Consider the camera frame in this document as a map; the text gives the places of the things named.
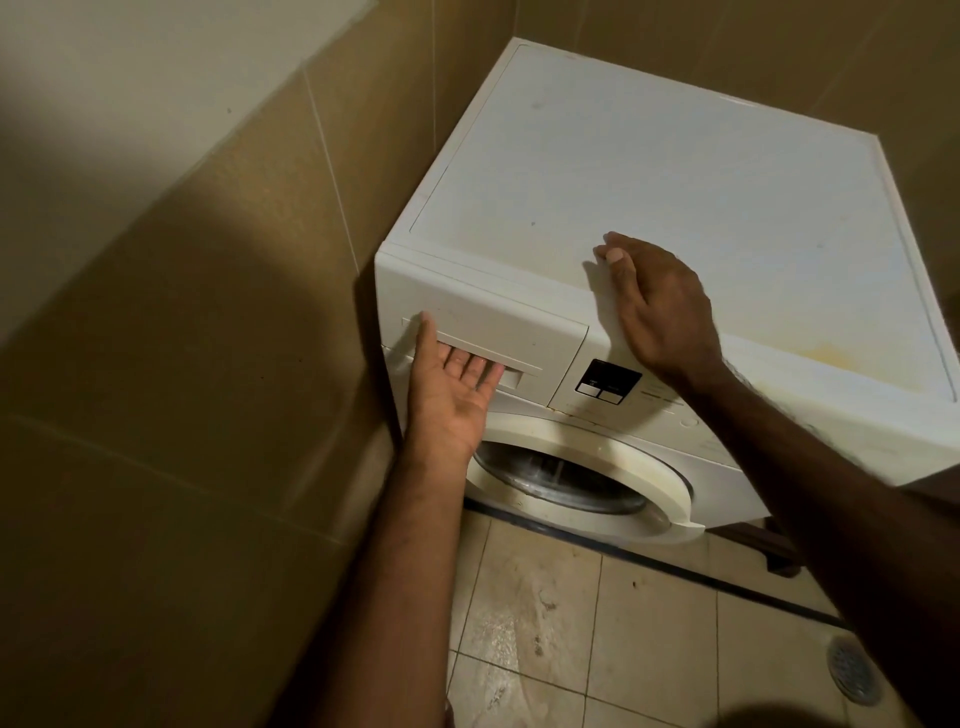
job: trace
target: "person's right arm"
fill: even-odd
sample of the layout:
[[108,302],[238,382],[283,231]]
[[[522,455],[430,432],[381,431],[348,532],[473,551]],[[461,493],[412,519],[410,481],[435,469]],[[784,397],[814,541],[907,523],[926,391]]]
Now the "person's right arm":
[[608,233],[617,312],[636,358],[684,398],[750,478],[887,678],[926,725],[955,711],[960,528],[831,449],[727,367],[697,276]]

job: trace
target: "black strip on floor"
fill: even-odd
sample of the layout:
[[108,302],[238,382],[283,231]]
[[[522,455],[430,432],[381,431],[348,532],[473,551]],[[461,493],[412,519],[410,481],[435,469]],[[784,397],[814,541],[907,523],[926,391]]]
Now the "black strip on floor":
[[829,624],[831,627],[840,627],[841,629],[850,630],[850,626],[846,622],[839,617],[835,617],[834,615],[818,612],[815,609],[810,609],[809,607],[804,607],[800,604],[794,604],[792,601],[786,601],[785,599],[778,599],[775,596],[766,595],[763,592],[755,592],[753,589],[739,587],[736,584],[731,584],[729,581],[714,579],[712,576],[706,576],[698,571],[691,571],[690,569],[684,569],[683,567],[677,567],[673,564],[667,564],[665,562],[658,561],[657,559],[651,559],[649,556],[641,556],[640,554],[633,553],[625,548],[604,544],[603,542],[595,541],[594,539],[586,536],[580,536],[576,533],[570,533],[552,525],[546,525],[544,523],[532,521],[531,519],[524,518],[523,516],[518,516],[515,513],[501,511],[499,508],[493,508],[492,506],[489,506],[486,503],[481,503],[473,498],[464,498],[464,508],[476,513],[482,513],[485,516],[490,516],[491,518],[495,518],[500,521],[512,523],[520,528],[526,528],[528,531],[533,531],[534,533],[541,533],[544,536],[550,536],[558,539],[559,541],[566,541],[568,544],[589,548],[591,551],[602,553],[605,556],[611,556],[614,559],[629,561],[632,564],[638,564],[639,566],[646,567],[647,569],[662,571],[663,573],[668,573],[671,576],[678,576],[686,581],[692,581],[695,584],[702,584],[705,587],[710,587],[711,589],[715,589],[718,592],[723,592],[724,594],[739,596],[741,599],[749,599],[757,604],[763,604],[767,607],[772,607],[773,609],[779,609],[782,612],[788,612],[789,614],[796,615],[797,617],[812,619],[813,621],[819,621],[822,624]]

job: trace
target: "person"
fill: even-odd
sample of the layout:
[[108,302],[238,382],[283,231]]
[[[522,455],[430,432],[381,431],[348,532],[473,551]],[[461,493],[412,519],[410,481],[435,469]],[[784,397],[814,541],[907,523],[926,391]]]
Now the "person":
[[[701,282],[669,252],[611,232],[606,260],[637,360],[735,458],[817,581],[926,725],[947,721],[960,655],[960,529],[783,415],[725,363]],[[329,728],[444,725],[444,681],[467,465],[503,373],[438,344],[423,314],[406,441],[368,540],[299,672],[300,717]]]

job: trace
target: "person's left arm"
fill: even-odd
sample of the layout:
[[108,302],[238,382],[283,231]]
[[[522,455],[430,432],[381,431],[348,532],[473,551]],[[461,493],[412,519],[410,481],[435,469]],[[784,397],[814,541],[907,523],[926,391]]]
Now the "person's left arm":
[[444,723],[450,606],[467,465],[503,374],[437,342],[424,314],[406,441],[337,605],[311,724]]

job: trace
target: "detergent drawer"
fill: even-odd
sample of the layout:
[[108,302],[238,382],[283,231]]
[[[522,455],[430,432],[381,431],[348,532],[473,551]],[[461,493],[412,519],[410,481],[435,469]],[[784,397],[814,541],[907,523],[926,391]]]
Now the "detergent drawer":
[[587,326],[518,303],[381,251],[375,259],[380,340],[412,355],[421,311],[438,338],[507,367],[500,389],[548,404]]

